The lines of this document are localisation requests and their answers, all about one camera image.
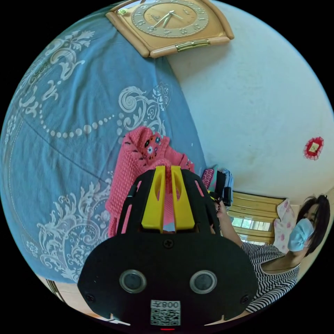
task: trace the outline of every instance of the woman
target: woman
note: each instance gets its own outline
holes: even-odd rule
[[[330,217],[327,196],[310,197],[300,209],[296,226],[290,234],[289,252],[283,254],[274,245],[242,242],[222,202],[216,204],[216,210],[223,236],[235,242],[249,256],[259,282],[258,291],[246,311],[230,320],[267,307],[296,285],[300,262],[320,245]],[[214,324],[222,322],[225,322],[223,318]]]

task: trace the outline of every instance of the red wall decoration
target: red wall decoration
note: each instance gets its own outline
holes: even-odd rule
[[[310,139],[304,148],[304,156],[310,160],[318,160],[324,147],[324,140],[321,137]]]

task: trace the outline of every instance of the pink knitted sweater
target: pink knitted sweater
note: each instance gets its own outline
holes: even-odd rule
[[[156,166],[166,166],[166,195],[164,225],[174,221],[171,166],[180,166],[194,172],[194,165],[185,154],[169,146],[169,138],[153,133],[150,128],[138,127],[123,139],[105,208],[110,212],[109,237],[116,235],[124,201],[136,178]],[[129,213],[122,233],[125,233]]]

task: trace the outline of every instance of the clock hand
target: clock hand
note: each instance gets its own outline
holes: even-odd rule
[[[183,17],[180,17],[180,16],[176,15],[175,13],[171,13],[171,14],[174,15],[174,16],[176,16],[176,17],[178,17],[178,18],[180,18],[181,20],[183,20]]]
[[[172,13],[174,13],[173,10],[171,10],[169,13],[167,13],[161,20],[159,20],[154,26],[153,28],[155,28],[161,21],[163,21],[167,16],[171,15]]]
[[[165,19],[165,22],[164,24],[162,25],[162,27],[164,28],[166,26],[166,24],[168,23],[169,19],[171,18],[172,16],[168,16],[166,19]]]

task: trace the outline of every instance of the striped shirt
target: striped shirt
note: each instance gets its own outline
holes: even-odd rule
[[[258,280],[259,288],[246,311],[256,312],[275,302],[297,283],[299,265],[293,269],[279,274],[267,274],[261,264],[284,256],[274,245],[254,245],[244,242],[242,249],[249,256]]]

